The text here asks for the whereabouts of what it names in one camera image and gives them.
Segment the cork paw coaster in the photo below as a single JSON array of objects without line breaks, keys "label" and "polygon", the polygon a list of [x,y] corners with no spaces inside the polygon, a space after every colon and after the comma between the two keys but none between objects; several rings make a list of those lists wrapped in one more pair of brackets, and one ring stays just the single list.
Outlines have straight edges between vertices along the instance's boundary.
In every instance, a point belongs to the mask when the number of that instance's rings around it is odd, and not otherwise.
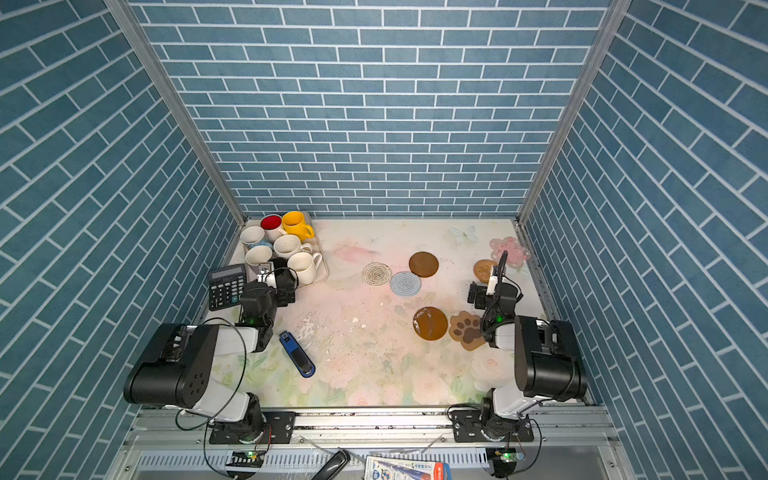
[{"label": "cork paw coaster", "polygon": [[460,311],[449,319],[448,334],[466,351],[473,351],[486,343],[482,333],[481,317]]}]

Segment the glossy brown scratched coaster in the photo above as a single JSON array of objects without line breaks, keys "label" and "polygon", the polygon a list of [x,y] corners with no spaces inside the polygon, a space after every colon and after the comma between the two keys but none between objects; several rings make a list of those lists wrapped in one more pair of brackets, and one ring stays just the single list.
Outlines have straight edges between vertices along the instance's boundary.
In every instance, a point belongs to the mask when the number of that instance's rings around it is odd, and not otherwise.
[{"label": "glossy brown scratched coaster", "polygon": [[448,319],[438,308],[427,306],[419,309],[413,316],[415,333],[427,341],[441,339],[448,330]]}]

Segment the dark brown wooden coaster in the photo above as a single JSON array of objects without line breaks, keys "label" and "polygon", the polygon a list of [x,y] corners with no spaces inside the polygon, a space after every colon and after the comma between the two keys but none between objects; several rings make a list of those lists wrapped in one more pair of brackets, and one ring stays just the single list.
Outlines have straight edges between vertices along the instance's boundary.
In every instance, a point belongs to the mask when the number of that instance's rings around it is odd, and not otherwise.
[{"label": "dark brown wooden coaster", "polygon": [[409,269],[420,278],[429,278],[439,270],[439,260],[426,251],[414,253],[409,259]]}]

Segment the light blue woven coaster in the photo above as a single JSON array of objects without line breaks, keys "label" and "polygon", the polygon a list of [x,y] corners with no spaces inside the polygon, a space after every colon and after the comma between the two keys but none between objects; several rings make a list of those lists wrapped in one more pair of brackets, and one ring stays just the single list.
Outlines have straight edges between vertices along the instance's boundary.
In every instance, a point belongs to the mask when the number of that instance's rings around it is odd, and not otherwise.
[{"label": "light blue woven coaster", "polygon": [[397,296],[412,297],[421,290],[421,278],[410,271],[401,271],[391,277],[389,286]]}]

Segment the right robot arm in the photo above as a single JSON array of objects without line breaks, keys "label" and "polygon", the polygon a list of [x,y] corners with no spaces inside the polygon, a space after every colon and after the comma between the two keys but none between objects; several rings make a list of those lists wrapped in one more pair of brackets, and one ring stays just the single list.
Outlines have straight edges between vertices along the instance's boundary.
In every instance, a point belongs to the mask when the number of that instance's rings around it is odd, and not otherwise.
[{"label": "right robot arm", "polygon": [[493,388],[480,407],[482,425],[526,418],[546,402],[582,400],[587,373],[570,323],[516,313],[524,294],[506,275],[507,258],[491,269],[485,286],[470,285],[468,302],[481,310],[481,338],[490,347],[514,353],[513,386]]}]

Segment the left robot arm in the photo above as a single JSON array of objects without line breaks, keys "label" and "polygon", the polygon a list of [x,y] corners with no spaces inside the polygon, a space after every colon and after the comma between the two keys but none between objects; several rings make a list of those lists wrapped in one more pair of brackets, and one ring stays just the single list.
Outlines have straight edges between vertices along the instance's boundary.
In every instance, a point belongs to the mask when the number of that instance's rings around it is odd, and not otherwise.
[{"label": "left robot arm", "polygon": [[268,346],[277,310],[295,301],[298,274],[283,260],[242,284],[234,303],[240,317],[212,317],[197,326],[160,325],[128,374],[124,399],[136,405],[172,406],[210,422],[241,427],[256,435],[266,422],[256,395],[214,380],[217,356],[262,352]]}]

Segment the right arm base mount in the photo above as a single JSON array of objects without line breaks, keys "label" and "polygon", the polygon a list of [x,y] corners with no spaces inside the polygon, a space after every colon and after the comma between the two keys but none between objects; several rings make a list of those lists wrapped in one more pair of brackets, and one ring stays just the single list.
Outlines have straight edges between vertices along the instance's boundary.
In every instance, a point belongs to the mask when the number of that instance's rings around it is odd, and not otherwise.
[{"label": "right arm base mount", "polygon": [[532,442],[534,433],[528,420],[506,419],[490,413],[483,417],[476,408],[449,408],[447,417],[452,424],[457,443]]}]

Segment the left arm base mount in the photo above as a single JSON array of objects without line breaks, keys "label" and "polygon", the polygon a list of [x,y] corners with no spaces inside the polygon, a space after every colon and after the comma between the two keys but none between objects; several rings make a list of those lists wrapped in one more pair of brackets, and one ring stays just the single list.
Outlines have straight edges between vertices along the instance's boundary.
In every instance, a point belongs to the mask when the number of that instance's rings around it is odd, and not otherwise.
[{"label": "left arm base mount", "polygon": [[295,420],[293,411],[266,411],[238,422],[214,421],[208,440],[213,445],[288,444]]}]

